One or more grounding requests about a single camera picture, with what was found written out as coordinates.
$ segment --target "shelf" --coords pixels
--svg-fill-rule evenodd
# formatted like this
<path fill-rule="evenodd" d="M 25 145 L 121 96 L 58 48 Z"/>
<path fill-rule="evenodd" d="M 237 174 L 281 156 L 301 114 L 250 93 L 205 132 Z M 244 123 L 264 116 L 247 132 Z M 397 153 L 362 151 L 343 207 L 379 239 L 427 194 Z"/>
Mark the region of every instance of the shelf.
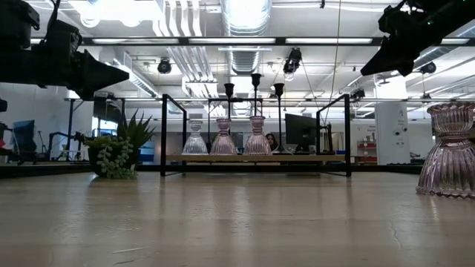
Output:
<path fill-rule="evenodd" d="M 344 161 L 344 155 L 215 156 L 167 155 L 167 160 L 189 162 L 321 162 Z"/>

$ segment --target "white ceiling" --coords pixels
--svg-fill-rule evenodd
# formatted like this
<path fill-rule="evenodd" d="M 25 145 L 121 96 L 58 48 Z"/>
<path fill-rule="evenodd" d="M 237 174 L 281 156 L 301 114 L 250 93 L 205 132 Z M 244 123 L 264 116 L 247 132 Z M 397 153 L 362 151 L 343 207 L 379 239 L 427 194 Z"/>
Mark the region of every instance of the white ceiling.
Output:
<path fill-rule="evenodd" d="M 33 36 L 43 36 L 45 34 L 46 24 L 49 19 L 50 5 L 49 0 L 28 1 L 34 5 L 41 15 L 42 29 L 39 32 L 33 32 Z M 223 27 L 220 13 L 208 12 L 207 10 L 216 10 L 219 7 L 219 0 L 201 0 L 201 30 L 206 36 L 222 36 Z M 342 2 L 344 7 L 362 7 L 366 9 L 382 9 L 388 4 L 396 4 L 398 1 L 391 0 L 345 0 Z M 352 36 L 352 37 L 371 37 L 382 36 L 378 30 L 378 19 L 381 16 L 379 12 L 361 12 L 339 10 L 338 1 L 327 0 L 327 7 L 318 8 L 319 1 L 308 0 L 274 0 L 272 1 L 272 12 L 269 23 L 270 36 Z M 86 28 L 81 25 L 80 15 L 67 1 L 63 1 L 61 6 L 64 11 L 59 14 L 59 19 L 68 23 L 75 24 L 83 36 L 93 37 L 120 37 L 120 36 L 155 36 L 152 30 L 151 21 L 144 21 L 137 27 L 126 27 L 119 21 L 101 21 L 97 27 Z M 177 16 L 178 25 L 180 25 L 180 12 Z M 473 26 L 464 26 L 451 36 L 456 36 L 462 30 Z M 292 47 L 271 47 L 272 51 L 263 52 L 263 58 L 259 67 L 259 73 L 263 74 L 261 80 L 261 93 L 271 92 L 272 84 L 283 82 L 282 62 L 288 56 Z M 180 88 L 182 83 L 182 74 L 172 65 L 171 74 L 159 75 L 157 72 L 157 63 L 161 57 L 169 57 L 165 47 L 115 47 L 116 54 L 122 52 L 129 53 L 134 59 L 134 69 L 140 72 L 151 84 L 153 84 L 159 93 L 168 93 L 173 97 L 186 97 Z M 349 92 L 354 87 L 346 88 L 351 81 L 359 77 L 361 67 L 374 55 L 377 47 L 301 47 L 306 67 L 301 66 L 295 78 L 291 82 L 286 82 L 287 97 L 311 96 L 311 90 L 314 94 L 322 97 L 330 97 L 333 92 Z M 225 53 L 217 50 L 217 47 L 207 47 L 207 56 L 213 70 L 214 77 L 218 82 L 218 92 L 223 93 L 223 84 L 229 82 L 229 68 L 226 63 Z M 424 82 L 420 75 L 410 75 L 407 79 L 407 92 L 409 96 L 421 96 L 423 90 L 431 90 L 441 86 L 457 82 L 467 76 L 473 75 L 475 61 L 461 65 L 453 70 L 443 71 L 463 61 L 472 59 L 475 55 L 475 47 L 457 48 L 449 54 L 436 59 L 438 70 L 435 74 L 426 75 Z M 333 68 L 336 65 L 336 75 L 333 77 Z M 438 95 L 438 97 L 455 97 L 461 93 L 471 92 L 473 82 L 454 88 Z M 359 84 L 366 89 L 367 96 L 373 95 L 374 84 L 372 79 L 367 79 Z M 137 94 L 139 90 L 131 88 L 129 85 L 117 85 L 112 90 L 118 96 L 143 96 Z"/>

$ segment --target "plant pot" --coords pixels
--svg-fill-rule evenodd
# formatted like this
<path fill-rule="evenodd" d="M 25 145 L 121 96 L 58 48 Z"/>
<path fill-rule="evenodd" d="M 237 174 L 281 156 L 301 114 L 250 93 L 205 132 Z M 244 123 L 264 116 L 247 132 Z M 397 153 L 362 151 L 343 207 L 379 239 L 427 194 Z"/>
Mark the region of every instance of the plant pot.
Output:
<path fill-rule="evenodd" d="M 100 160 L 97 155 L 103 148 L 89 148 L 88 155 L 89 155 L 89 163 L 91 164 L 94 173 L 97 174 L 99 177 L 107 177 L 105 172 L 102 172 L 102 168 L 100 165 L 97 165 L 97 162 Z M 113 149 L 110 151 L 111 156 L 108 157 L 109 160 L 115 160 L 117 156 L 120 154 L 120 149 Z M 125 161 L 123 168 L 131 169 L 134 168 L 139 162 L 140 157 L 140 149 L 134 149 L 131 154 L 129 154 L 129 158 Z"/>

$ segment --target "clear glass vase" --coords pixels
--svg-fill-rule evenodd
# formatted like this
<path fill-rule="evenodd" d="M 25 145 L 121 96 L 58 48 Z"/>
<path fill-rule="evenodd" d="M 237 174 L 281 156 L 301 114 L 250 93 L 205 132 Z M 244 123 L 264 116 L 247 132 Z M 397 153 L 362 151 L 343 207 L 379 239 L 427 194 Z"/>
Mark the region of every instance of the clear glass vase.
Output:
<path fill-rule="evenodd" d="M 191 135 L 186 140 L 182 155 L 208 155 L 205 140 L 200 135 L 201 125 L 203 122 L 191 120 Z"/>
<path fill-rule="evenodd" d="M 213 141 L 211 155 L 237 155 L 236 146 L 229 135 L 230 119 L 217 119 L 217 126 L 220 129 L 219 134 Z"/>
<path fill-rule="evenodd" d="M 244 155 L 271 155 L 269 141 L 262 132 L 265 117 L 252 116 L 252 135 L 247 139 Z"/>
<path fill-rule="evenodd" d="M 475 198 L 475 147 L 468 140 L 474 108 L 475 104 L 468 102 L 428 108 L 440 142 L 425 160 L 418 193 Z"/>

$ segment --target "pink glass vase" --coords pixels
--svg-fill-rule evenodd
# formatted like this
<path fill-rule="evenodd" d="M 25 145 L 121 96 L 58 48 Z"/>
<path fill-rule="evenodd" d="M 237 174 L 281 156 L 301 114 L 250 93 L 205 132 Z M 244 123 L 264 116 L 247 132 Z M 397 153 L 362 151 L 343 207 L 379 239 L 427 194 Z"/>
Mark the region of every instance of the pink glass vase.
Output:
<path fill-rule="evenodd" d="M 265 117 L 252 116 L 252 135 L 247 139 L 244 155 L 271 155 L 269 142 L 262 132 Z"/>
<path fill-rule="evenodd" d="M 229 135 L 230 119 L 217 119 L 220 131 L 213 141 L 210 155 L 237 155 L 236 146 Z"/>
<path fill-rule="evenodd" d="M 440 142 L 425 160 L 418 193 L 475 198 L 475 147 L 468 141 L 474 108 L 475 104 L 468 102 L 428 108 Z"/>

